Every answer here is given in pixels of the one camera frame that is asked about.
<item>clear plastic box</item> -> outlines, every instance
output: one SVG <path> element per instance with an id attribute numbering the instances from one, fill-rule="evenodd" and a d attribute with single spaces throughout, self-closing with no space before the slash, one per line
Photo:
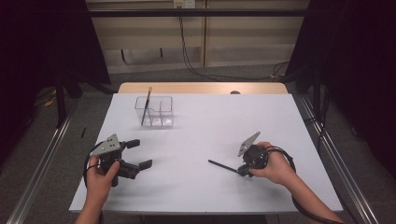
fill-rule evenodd
<path id="1" fill-rule="evenodd" d="M 139 96 L 136 99 L 134 109 L 142 126 L 173 126 L 173 99 L 171 96 L 150 96 L 148 108 L 145 114 L 147 96 Z"/>

